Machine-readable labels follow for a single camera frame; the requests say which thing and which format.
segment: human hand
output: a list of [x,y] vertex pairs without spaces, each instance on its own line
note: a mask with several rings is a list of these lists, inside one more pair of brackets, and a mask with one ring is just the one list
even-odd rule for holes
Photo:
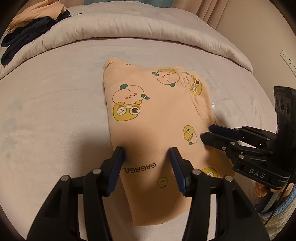
[[[293,187],[294,187],[294,184],[293,184],[293,183],[290,183],[289,186],[288,186],[288,188],[286,189],[286,191],[285,191],[283,197],[288,196],[288,195],[291,193]],[[283,192],[284,188],[285,188],[285,187],[283,187],[283,188],[280,189],[280,190],[275,190],[275,189],[272,189],[272,188],[271,188],[270,190],[271,190],[271,192],[273,192],[273,193],[281,193],[281,192]],[[256,183],[255,183],[255,194],[256,194],[257,197],[264,197],[264,196],[266,196],[266,194],[267,194],[267,187],[264,186],[264,185],[261,184],[261,183],[256,182]]]

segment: outlet socket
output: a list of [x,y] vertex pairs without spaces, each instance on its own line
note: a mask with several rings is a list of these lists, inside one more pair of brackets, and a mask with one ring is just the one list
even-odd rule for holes
[[289,66],[289,68],[292,70],[293,74],[296,77],[296,64],[294,63],[294,61],[289,57],[289,55],[286,53],[285,50],[283,50],[280,53],[280,56],[283,58],[283,60],[287,63],[287,65]]

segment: blue fuzzy cuff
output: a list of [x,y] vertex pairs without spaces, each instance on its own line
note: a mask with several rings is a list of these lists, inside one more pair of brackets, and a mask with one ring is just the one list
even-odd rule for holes
[[[295,196],[296,196],[296,185],[294,184],[294,187],[293,187],[291,193],[286,198],[286,200],[276,208],[276,211],[273,216],[278,215],[282,211],[284,211],[291,204],[291,202],[294,200]],[[271,214],[272,214],[272,211],[268,212],[268,213],[264,213],[264,214],[259,213],[259,216],[262,218],[269,218]]]

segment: screw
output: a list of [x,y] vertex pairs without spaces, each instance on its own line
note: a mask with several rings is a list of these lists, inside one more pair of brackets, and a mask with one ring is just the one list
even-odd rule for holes
[[232,176],[225,176],[225,180],[228,181],[228,182],[232,182],[233,181],[233,177]]
[[101,171],[102,171],[102,170],[99,169],[99,168],[93,169],[93,174],[100,174]]
[[68,175],[64,175],[64,176],[61,177],[61,180],[63,182],[67,181],[68,179],[69,179],[69,176]]
[[199,169],[193,169],[193,170],[192,170],[192,173],[193,173],[194,175],[200,175],[200,174],[201,174],[201,170],[199,170]]

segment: cartoon eye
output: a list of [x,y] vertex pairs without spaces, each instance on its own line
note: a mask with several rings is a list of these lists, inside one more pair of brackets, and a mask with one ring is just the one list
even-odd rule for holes
[[130,113],[132,115],[138,115],[140,113],[140,109],[138,107],[133,107],[130,109]]
[[123,114],[126,113],[126,111],[127,111],[126,108],[124,108],[124,106],[121,106],[121,107],[118,108],[117,114],[118,115],[123,115]]

